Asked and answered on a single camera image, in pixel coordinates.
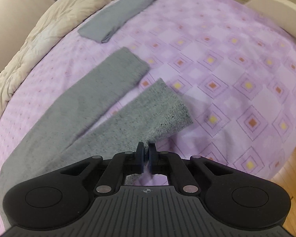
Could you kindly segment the folded blue-grey garment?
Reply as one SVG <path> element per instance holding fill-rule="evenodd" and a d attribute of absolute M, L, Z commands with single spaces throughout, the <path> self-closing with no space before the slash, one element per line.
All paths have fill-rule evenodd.
<path fill-rule="evenodd" d="M 119 0 L 102 9 L 78 30 L 84 38 L 107 43 L 129 19 L 141 13 L 155 0 Z"/>

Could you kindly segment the cream quilted comforter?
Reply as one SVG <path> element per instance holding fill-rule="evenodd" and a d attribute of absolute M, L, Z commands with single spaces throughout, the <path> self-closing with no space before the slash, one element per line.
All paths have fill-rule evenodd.
<path fill-rule="evenodd" d="M 114 0 L 57 0 L 41 16 L 20 50 L 0 72 L 0 118 L 31 70 L 70 31 Z"/>

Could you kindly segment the purple patterned bed sheet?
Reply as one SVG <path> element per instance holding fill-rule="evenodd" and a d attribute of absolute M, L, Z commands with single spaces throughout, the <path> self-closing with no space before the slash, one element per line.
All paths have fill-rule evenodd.
<path fill-rule="evenodd" d="M 54 100 L 121 47 L 151 68 L 103 120 L 163 79 L 189 106 L 194 122 L 159 148 L 266 179 L 294 151 L 293 38 L 233 0 L 156 0 L 107 43 L 71 31 L 31 70 L 0 120 L 0 169 Z"/>

